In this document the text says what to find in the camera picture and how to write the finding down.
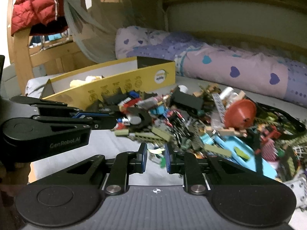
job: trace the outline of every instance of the wooden post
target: wooden post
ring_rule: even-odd
[[[15,71],[19,87],[23,95],[25,94],[25,88],[28,80],[34,78],[29,51],[30,30],[30,28],[26,28],[14,34]]]

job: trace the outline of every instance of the black circular joint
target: black circular joint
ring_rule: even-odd
[[[283,184],[217,186],[211,199],[225,218],[249,227],[280,225],[296,207],[295,195]]]
[[[20,215],[36,226],[64,227],[89,217],[101,202],[94,186],[28,185],[16,198]]]

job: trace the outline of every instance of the orange toy piece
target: orange toy piece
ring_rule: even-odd
[[[256,111],[256,105],[248,99],[232,103],[225,113],[225,128],[245,129],[251,127],[254,124]]]

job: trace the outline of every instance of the red puffer jacket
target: red puffer jacket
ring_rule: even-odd
[[[65,31],[63,0],[16,0],[13,8],[11,35],[31,27],[30,35],[47,35]]]

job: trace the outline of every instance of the yellow box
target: yellow box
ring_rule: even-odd
[[[85,80],[89,75],[103,76],[101,80],[69,88],[72,80]],[[162,59],[131,57],[85,67],[48,80],[41,98],[67,103],[85,110],[103,95],[122,92],[153,91],[175,83],[175,63]]]

